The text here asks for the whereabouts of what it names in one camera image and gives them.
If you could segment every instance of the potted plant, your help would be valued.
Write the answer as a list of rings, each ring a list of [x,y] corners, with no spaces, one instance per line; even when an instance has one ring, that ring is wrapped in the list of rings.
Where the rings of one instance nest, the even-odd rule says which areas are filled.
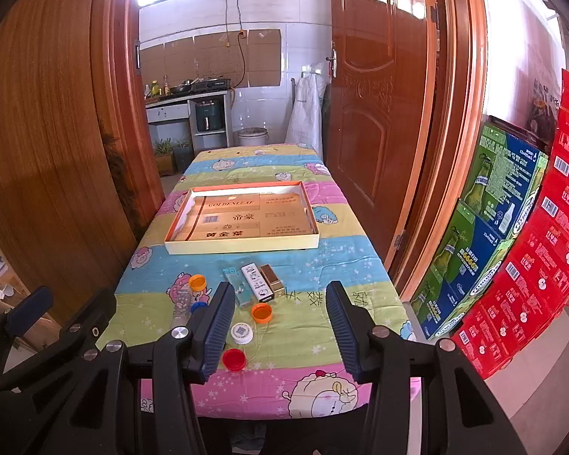
[[[160,176],[171,176],[174,174],[173,142],[170,138],[156,142],[154,156]]]
[[[191,136],[185,140],[177,140],[174,143],[173,154],[174,161],[177,165],[177,171],[184,173],[188,166],[194,160],[194,148],[191,143]]]

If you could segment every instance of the pink stripe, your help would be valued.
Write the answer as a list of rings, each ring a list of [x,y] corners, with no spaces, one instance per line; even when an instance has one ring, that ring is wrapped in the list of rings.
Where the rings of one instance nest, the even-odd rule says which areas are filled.
[[[304,181],[310,203],[314,204],[347,204],[341,189],[334,181]]]
[[[187,191],[172,191],[169,193],[166,200],[163,202],[162,206],[160,207],[159,211],[156,212],[156,215],[164,215],[166,213],[173,213],[179,210],[181,206],[181,202],[183,200],[183,196],[187,193]]]
[[[412,378],[411,399],[420,388],[420,379]],[[339,414],[368,403],[370,393],[371,385],[355,384],[341,363],[248,369],[236,373],[220,369],[206,384],[192,385],[199,416],[228,419],[290,419]],[[152,380],[141,381],[141,398],[145,409],[153,405]]]

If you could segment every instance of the blue bottle cap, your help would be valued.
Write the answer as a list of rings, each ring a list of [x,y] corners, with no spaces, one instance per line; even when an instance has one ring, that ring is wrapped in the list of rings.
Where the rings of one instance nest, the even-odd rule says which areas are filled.
[[[192,305],[192,307],[190,308],[190,312],[194,313],[197,309],[207,307],[208,305],[209,304],[205,303],[204,301],[199,301],[199,302],[194,303]]]

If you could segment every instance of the electrical cable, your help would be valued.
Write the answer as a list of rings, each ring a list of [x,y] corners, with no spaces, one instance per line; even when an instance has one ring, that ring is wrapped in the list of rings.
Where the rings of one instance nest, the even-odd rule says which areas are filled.
[[[240,56],[243,57],[243,77],[240,79],[240,82],[238,82],[234,88],[238,87],[238,85],[240,85],[241,83],[243,83],[244,80],[244,76],[246,75],[246,61],[244,60],[244,53],[243,53],[243,47],[240,44],[240,33],[238,33],[238,48],[240,48]]]
[[[243,47],[240,44],[240,35],[243,32],[243,19],[242,19],[242,16],[240,15],[240,5],[238,4],[238,0],[236,0],[236,8],[238,9],[238,23],[240,24],[240,31],[238,32],[238,48],[240,48],[240,56],[243,57],[243,77],[240,79],[240,82],[238,82],[234,86],[234,88],[238,87],[238,85],[243,83],[244,76],[246,75],[246,60],[244,59]]]
[[[240,24],[240,30],[243,29],[243,18],[240,15],[240,5],[238,4],[238,0],[236,0],[236,8],[238,8],[238,23]]]
[[[230,47],[230,34],[228,32],[228,0],[226,0],[226,39],[228,40],[228,48]]]

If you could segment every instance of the bottle cap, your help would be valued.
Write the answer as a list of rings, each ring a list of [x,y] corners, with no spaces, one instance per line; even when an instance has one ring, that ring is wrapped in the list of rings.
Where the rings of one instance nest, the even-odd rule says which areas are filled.
[[[259,303],[250,309],[250,314],[257,323],[267,323],[272,319],[272,307],[266,303]]]
[[[240,349],[228,349],[223,353],[222,361],[230,371],[241,371],[246,365],[246,356]]]
[[[199,302],[194,303],[192,305],[192,307],[190,308],[190,312],[194,313],[197,309],[206,308],[207,306],[208,306],[208,303],[205,303],[204,301],[199,301]]]
[[[230,330],[230,334],[234,342],[241,346],[253,340],[253,329],[246,323],[237,323],[234,325],[232,330]]]
[[[187,283],[190,285],[191,290],[200,292],[207,286],[207,279],[204,278],[204,275],[193,275]]]

